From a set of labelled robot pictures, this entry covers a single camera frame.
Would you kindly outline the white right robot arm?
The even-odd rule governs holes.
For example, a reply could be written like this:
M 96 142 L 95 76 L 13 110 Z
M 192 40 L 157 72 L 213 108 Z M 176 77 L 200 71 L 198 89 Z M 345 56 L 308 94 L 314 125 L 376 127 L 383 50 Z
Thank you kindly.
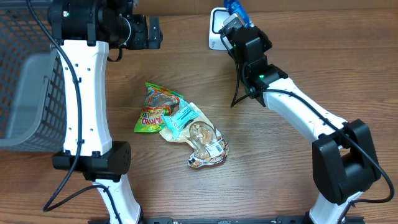
M 226 37 L 246 97 L 280 114 L 312 145 L 313 180 L 320 194 L 303 222 L 346 222 L 349 208 L 382 175 L 369 127 L 323 109 L 269 64 L 265 51 L 272 43 L 258 27 L 234 28 Z

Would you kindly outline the blue snack wrapper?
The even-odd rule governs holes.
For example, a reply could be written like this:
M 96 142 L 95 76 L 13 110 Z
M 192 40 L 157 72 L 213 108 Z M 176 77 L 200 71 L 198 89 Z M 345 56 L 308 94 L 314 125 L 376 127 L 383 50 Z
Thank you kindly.
M 230 15 L 238 13 L 245 22 L 246 27 L 254 27 L 251 18 L 238 0 L 224 0 L 223 3 Z

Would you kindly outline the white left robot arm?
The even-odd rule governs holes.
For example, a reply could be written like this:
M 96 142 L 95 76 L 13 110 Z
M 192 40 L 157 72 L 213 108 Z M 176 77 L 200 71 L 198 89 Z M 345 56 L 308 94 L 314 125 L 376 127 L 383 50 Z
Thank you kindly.
M 58 0 L 48 12 L 67 110 L 65 140 L 52 164 L 68 174 L 83 174 L 100 193 L 110 223 L 145 221 L 127 176 L 131 146 L 112 140 L 106 117 L 109 51 L 158 49 L 162 41 L 159 18 L 135 14 L 135 6 L 134 0 Z

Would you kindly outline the green gummy candy bag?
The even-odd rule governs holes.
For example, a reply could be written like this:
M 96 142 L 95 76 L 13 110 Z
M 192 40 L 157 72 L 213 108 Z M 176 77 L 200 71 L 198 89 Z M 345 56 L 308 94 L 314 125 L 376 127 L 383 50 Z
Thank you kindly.
M 156 133 L 165 128 L 163 116 L 169 116 L 179 105 L 183 95 L 153 83 L 146 82 L 147 96 L 137 123 L 135 133 Z

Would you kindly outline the clear cookie bag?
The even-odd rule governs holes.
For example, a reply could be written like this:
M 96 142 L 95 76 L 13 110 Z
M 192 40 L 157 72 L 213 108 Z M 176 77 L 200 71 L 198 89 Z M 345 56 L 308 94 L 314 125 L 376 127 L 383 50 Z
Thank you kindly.
M 224 162 L 229 153 L 229 144 L 213 123 L 193 102 L 190 103 L 199 116 L 189 121 L 179 137 L 174 139 L 172 130 L 164 128 L 160 135 L 168 142 L 187 143 L 193 148 L 187 164 L 192 168 L 215 166 Z

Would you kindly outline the mint green tissue pack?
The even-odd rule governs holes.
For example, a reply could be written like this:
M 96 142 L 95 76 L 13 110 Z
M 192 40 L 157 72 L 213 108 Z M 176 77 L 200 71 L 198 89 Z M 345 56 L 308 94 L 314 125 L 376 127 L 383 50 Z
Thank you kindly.
M 178 111 L 174 115 L 165 116 L 162 115 L 161 118 L 165 123 L 166 127 L 168 127 L 172 131 L 172 136 L 174 139 L 177 139 L 180 136 L 185 125 L 197 118 L 200 113 L 193 109 L 193 106 L 190 103 L 187 103 L 185 100 L 180 99 L 180 103 L 178 106 Z

